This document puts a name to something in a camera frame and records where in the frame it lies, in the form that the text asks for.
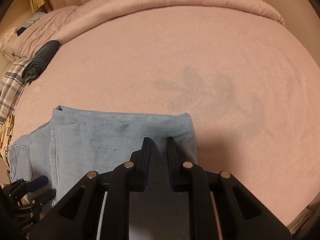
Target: dark rolled cloth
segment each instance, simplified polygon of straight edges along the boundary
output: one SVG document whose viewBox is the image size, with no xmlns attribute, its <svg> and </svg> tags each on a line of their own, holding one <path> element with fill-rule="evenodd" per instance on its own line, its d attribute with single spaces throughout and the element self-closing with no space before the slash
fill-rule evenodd
<svg viewBox="0 0 320 240">
<path fill-rule="evenodd" d="M 60 46 L 61 44 L 59 41 L 48 41 L 44 44 L 23 71 L 23 79 L 27 79 L 28 83 L 37 79 L 47 68 Z"/>
</svg>

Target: bed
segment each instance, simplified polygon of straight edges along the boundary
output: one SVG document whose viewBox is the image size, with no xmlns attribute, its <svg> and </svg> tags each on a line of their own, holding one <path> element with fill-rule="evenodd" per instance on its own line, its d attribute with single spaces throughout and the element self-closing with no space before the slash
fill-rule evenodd
<svg viewBox="0 0 320 240">
<path fill-rule="evenodd" d="M 199 164 L 232 172 L 285 225 L 320 191 L 320 69 L 262 0 L 91 0 L 21 34 L 62 46 L 15 109 L 12 140 L 58 105 L 188 112 Z"/>
</svg>

